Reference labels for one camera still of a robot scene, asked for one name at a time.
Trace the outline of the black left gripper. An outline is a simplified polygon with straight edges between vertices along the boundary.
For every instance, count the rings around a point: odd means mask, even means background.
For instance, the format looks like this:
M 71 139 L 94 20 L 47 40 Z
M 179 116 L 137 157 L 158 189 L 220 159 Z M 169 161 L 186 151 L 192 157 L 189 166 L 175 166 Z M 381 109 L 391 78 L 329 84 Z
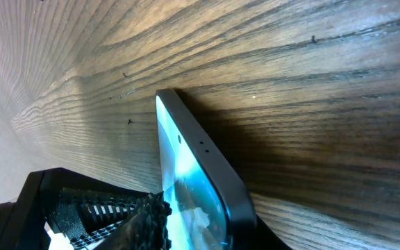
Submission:
M 17 200 L 0 203 L 0 250 L 48 249 L 51 238 L 44 228 L 46 220 L 74 249 L 84 249 L 112 234 L 146 197 L 146 192 L 64 168 L 31 172 Z

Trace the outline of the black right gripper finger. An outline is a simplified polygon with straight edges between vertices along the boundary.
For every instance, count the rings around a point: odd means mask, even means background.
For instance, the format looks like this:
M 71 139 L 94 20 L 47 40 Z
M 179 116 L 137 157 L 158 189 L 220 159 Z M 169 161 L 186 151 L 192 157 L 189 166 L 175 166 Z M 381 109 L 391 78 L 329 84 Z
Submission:
M 167 230 L 170 205 L 163 194 L 148 194 L 95 250 L 168 250 L 172 247 Z

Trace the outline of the blue samsung galaxy phone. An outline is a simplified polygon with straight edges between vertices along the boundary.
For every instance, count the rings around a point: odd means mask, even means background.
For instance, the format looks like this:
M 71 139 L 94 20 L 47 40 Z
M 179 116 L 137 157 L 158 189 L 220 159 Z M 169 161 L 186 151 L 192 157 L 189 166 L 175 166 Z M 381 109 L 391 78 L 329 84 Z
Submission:
M 156 92 L 163 199 L 173 249 L 246 249 L 257 216 L 242 179 L 173 89 Z

